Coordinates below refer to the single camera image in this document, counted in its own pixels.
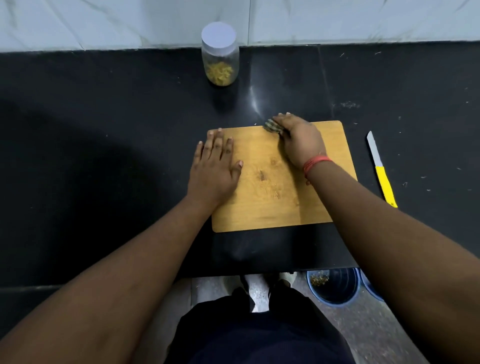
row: gray floor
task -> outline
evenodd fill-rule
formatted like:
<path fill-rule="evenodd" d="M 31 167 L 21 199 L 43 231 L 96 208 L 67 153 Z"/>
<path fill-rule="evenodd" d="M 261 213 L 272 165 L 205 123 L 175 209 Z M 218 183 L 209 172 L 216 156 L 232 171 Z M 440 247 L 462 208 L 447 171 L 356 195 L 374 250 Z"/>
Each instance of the gray floor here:
<path fill-rule="evenodd" d="M 249 275 L 246 279 L 250 296 L 255 301 L 254 312 L 267 311 L 268 287 L 262 276 Z M 145 332 L 133 359 L 134 364 L 163 363 L 180 318 L 197 303 L 226 295 L 220 282 L 220 277 L 182 279 L 177 282 Z M 293 288 L 310 297 L 340 330 L 358 364 L 427 363 L 387 305 L 373 298 L 363 287 L 354 302 L 341 308 L 332 308 L 319 302 L 301 273 Z"/>

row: hand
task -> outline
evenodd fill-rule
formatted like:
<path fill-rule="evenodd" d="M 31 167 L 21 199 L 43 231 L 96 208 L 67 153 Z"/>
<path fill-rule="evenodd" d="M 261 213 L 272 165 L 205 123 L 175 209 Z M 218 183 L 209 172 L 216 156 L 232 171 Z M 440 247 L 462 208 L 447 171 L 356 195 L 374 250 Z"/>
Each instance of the hand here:
<path fill-rule="evenodd" d="M 278 114 L 273 120 L 288 130 L 282 133 L 285 141 L 285 151 L 288 158 L 298 169 L 312 157 L 319 154 L 326 156 L 324 140 L 315 125 L 287 112 Z"/>
<path fill-rule="evenodd" d="M 213 210 L 226 202 L 237 188 L 243 167 L 233 166 L 233 139 L 223 140 L 222 129 L 210 130 L 205 145 L 199 142 L 193 156 L 187 197 Z"/>

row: forearm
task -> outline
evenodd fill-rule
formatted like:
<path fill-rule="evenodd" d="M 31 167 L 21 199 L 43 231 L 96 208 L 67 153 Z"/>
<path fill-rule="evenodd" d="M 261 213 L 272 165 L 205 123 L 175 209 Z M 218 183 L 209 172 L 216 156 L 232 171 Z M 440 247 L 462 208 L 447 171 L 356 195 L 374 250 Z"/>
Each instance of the forearm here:
<path fill-rule="evenodd" d="M 125 362 L 210 213 L 183 199 L 24 319 L 0 343 L 2 362 Z"/>
<path fill-rule="evenodd" d="M 395 314 L 447 354 L 472 350 L 467 337 L 476 337 L 480 323 L 478 259 L 389 206 L 332 162 L 316 164 L 308 178 Z"/>

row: black pants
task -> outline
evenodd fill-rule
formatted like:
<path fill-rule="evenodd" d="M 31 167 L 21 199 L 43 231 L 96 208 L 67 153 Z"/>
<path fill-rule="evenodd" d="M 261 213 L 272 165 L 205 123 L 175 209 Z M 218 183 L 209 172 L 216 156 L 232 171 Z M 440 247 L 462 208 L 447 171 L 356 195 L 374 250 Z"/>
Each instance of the black pants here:
<path fill-rule="evenodd" d="M 197 304 L 180 319 L 165 364 L 187 363 L 192 356 L 225 327 L 249 320 L 255 303 L 241 288 L 231 296 Z M 269 312 L 278 322 L 298 329 L 309 338 L 328 339 L 333 345 L 350 348 L 342 334 L 315 304 L 297 290 L 279 281 L 270 290 Z"/>

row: jar lid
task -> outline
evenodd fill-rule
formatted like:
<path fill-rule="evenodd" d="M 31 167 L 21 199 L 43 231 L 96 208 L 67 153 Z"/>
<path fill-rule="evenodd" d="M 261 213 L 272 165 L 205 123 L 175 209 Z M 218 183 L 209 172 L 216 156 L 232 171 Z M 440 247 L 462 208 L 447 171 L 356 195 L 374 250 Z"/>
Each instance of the jar lid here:
<path fill-rule="evenodd" d="M 214 22 L 202 30 L 202 46 L 214 56 L 226 56 L 237 47 L 237 33 L 231 25 Z"/>

